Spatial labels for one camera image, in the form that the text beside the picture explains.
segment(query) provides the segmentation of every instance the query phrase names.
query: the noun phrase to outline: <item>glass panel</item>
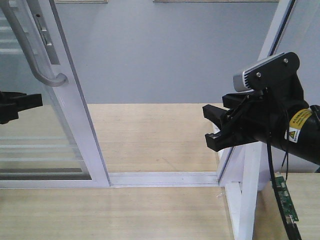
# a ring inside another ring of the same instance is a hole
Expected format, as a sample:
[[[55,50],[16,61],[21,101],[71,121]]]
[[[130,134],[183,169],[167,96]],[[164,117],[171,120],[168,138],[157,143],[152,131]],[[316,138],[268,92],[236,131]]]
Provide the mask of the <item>glass panel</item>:
[[[0,91],[41,94],[43,101],[0,125],[0,180],[91,179],[52,88],[33,76],[1,10]]]

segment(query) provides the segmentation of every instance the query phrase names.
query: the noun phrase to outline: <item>wooden surface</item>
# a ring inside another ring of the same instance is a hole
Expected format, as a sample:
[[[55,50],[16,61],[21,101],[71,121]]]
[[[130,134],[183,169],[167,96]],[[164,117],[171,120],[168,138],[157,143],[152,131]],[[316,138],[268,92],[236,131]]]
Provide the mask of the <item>wooden surface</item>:
[[[232,240],[218,187],[0,190],[2,240]]]
[[[89,104],[108,171],[215,171],[218,156],[206,144],[213,128],[204,105]]]
[[[214,171],[217,159],[204,139],[212,127],[202,116],[203,105],[89,108],[110,170]],[[319,176],[289,175],[303,240],[319,239]],[[258,194],[254,240],[279,239],[275,234],[283,227],[274,207],[272,194]],[[2,189],[0,239],[232,240],[233,236],[224,189],[219,187]]]
[[[299,218],[296,224],[302,240],[320,239],[320,174],[290,173],[287,187]],[[258,195],[255,217],[255,240],[287,239],[270,184]]]

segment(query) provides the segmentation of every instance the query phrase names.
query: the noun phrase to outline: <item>white support leg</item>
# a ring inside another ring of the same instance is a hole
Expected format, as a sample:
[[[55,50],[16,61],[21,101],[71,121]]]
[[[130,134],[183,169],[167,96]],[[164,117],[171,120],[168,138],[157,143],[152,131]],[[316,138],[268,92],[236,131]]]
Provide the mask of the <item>white support leg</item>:
[[[245,147],[239,231],[236,240],[252,240],[259,184],[261,142]]]
[[[241,189],[238,182],[227,183],[224,186],[226,200],[229,207],[230,220],[233,237],[237,239],[239,235],[239,221],[241,208]]]
[[[253,237],[261,144],[255,142],[245,146],[242,191],[239,182],[224,186],[235,240],[252,240]]]

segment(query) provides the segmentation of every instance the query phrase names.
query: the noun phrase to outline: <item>white metal frame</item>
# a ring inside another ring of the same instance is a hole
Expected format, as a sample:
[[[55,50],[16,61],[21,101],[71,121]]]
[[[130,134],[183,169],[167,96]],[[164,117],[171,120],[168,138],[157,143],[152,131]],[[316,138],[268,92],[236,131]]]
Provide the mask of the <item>white metal frame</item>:
[[[281,34],[285,16],[292,0],[280,0],[261,49],[258,61],[268,57],[276,39]],[[251,240],[253,237],[258,190],[270,180],[266,158],[266,145],[250,143],[225,149],[221,155],[217,175],[219,186],[225,187],[229,214],[235,240]]]

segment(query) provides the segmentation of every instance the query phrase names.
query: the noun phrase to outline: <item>black cable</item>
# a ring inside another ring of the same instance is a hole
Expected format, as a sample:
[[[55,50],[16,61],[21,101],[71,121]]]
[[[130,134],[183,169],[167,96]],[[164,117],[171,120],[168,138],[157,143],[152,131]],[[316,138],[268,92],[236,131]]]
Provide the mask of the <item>black cable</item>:
[[[273,164],[273,159],[272,159],[272,151],[271,151],[271,138],[272,138],[272,133],[271,133],[271,124],[270,124],[270,112],[271,112],[271,107],[269,104],[269,99],[268,99],[268,88],[264,89],[264,98],[265,98],[265,109],[268,111],[268,118],[267,118],[267,123],[266,123],[266,148],[267,148],[267,155],[268,155],[268,164],[269,164],[269,171],[270,171],[270,177],[271,177],[271,183],[272,183],[272,189],[274,192],[275,200],[278,205],[278,209],[281,215],[282,223],[284,226],[284,229],[286,231],[286,234],[289,238],[289,240],[302,240],[300,237],[300,233],[298,230],[298,227],[295,223],[288,224],[286,215],[284,212],[284,209],[281,204],[281,199],[279,196],[279,192],[277,190],[277,184],[276,184],[276,176],[275,176],[275,170],[274,170],[274,164]]]

